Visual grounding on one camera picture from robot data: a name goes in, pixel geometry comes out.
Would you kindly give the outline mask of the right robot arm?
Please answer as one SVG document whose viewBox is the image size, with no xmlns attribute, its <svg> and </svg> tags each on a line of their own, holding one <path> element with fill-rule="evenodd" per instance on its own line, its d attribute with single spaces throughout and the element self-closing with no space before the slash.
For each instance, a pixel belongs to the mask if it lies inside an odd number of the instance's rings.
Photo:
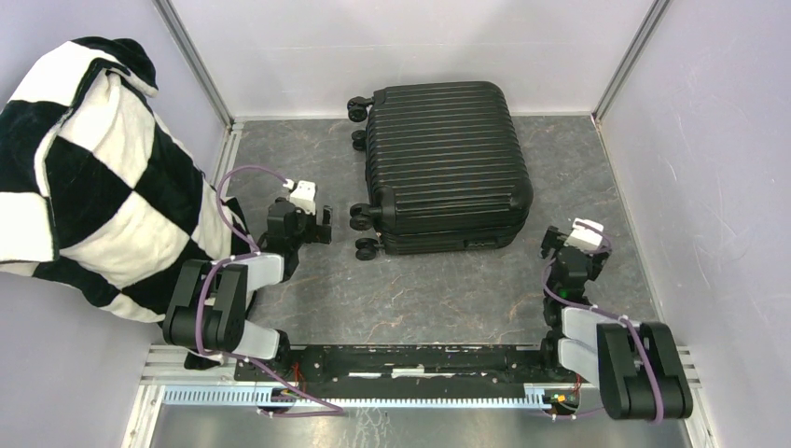
<svg viewBox="0 0 791 448">
<path fill-rule="evenodd" d="M 664 323 L 606 311 L 587 296 L 613 252 L 601 224 L 577 218 L 568 232 L 549 226 L 540 246 L 544 319 L 550 332 L 541 373 L 572 372 L 594 386 L 614 420 L 687 419 L 694 399 L 673 333 Z"/>
</svg>

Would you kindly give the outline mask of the black suitcase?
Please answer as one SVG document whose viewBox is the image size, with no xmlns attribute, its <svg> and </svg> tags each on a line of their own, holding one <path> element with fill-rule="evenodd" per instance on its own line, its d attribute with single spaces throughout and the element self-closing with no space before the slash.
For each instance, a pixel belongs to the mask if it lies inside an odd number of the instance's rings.
<svg viewBox="0 0 791 448">
<path fill-rule="evenodd" d="M 355 243 L 379 253 L 499 249 L 523 228 L 534 190 L 507 99 L 484 80 L 390 86 L 347 103 L 368 200 L 350 209 Z"/>
</svg>

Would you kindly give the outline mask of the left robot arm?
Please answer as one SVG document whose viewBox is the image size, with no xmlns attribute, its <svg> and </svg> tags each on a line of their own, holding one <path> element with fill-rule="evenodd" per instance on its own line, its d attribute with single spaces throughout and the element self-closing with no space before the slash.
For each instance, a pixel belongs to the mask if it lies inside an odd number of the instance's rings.
<svg viewBox="0 0 791 448">
<path fill-rule="evenodd" d="M 279 198 L 269 207 L 261 251 L 182 266 L 162 324 L 164 341 L 199 353 L 257 358 L 271 380 L 284 379 L 293 356 L 287 336 L 247 318 L 252 297 L 263 287 L 291 279 L 303 245 L 331 243 L 332 208 L 314 211 Z"/>
</svg>

